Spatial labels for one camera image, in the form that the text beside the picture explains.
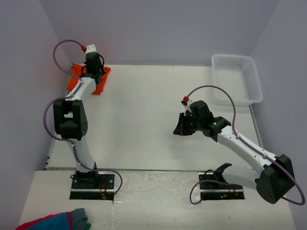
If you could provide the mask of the orange t shirt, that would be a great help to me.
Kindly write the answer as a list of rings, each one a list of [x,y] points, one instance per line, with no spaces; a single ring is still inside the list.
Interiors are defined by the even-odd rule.
[[[73,66],[71,67],[72,73],[74,75],[79,75],[81,74],[81,70],[82,67],[84,66],[84,64],[73,64]],[[108,74],[110,73],[111,68],[110,67],[104,67],[104,74],[101,76],[101,81],[98,84],[97,88],[92,92],[93,95],[100,95],[101,92],[104,89],[104,85],[106,83]],[[71,77],[68,85],[66,87],[67,91],[71,92],[73,90],[73,88],[77,85],[78,80],[75,77]]]

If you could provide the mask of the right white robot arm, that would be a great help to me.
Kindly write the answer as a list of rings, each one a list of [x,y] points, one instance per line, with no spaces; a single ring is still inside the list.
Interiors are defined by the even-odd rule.
[[[204,101],[192,102],[185,97],[181,102],[185,111],[180,113],[174,135],[190,136],[197,131],[226,146],[255,170],[251,187],[268,203],[275,204],[297,183],[291,160],[286,155],[262,149],[235,129],[233,122],[215,117]]]

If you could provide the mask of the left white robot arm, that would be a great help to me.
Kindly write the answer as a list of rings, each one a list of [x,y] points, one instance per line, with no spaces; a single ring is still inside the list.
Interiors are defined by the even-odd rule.
[[[104,74],[104,60],[96,51],[85,54],[80,81],[65,99],[53,103],[54,125],[58,135],[67,141],[76,161],[73,177],[78,186],[97,185],[98,171],[86,140],[88,121],[83,102],[96,90]]]

